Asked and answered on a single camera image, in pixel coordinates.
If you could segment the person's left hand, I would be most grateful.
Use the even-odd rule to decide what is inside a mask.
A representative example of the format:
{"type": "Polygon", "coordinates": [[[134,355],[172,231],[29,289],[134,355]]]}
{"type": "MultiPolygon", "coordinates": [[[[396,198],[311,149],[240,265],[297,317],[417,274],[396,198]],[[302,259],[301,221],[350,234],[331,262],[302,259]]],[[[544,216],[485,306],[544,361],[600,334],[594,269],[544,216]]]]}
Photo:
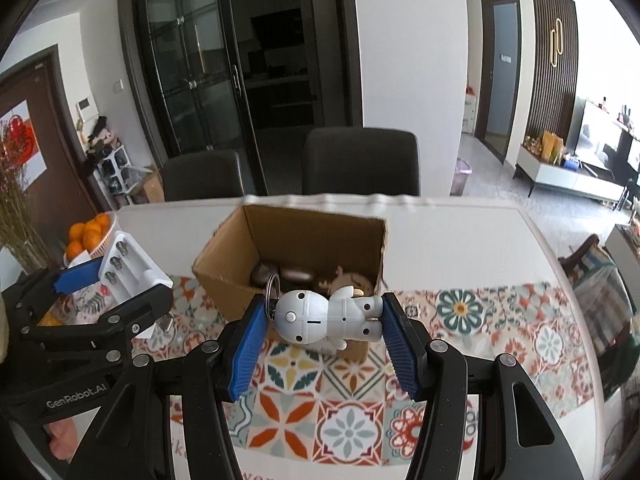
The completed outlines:
{"type": "Polygon", "coordinates": [[[70,462],[78,449],[79,438],[76,425],[71,418],[50,422],[48,425],[49,448],[57,460],[70,462]]]}

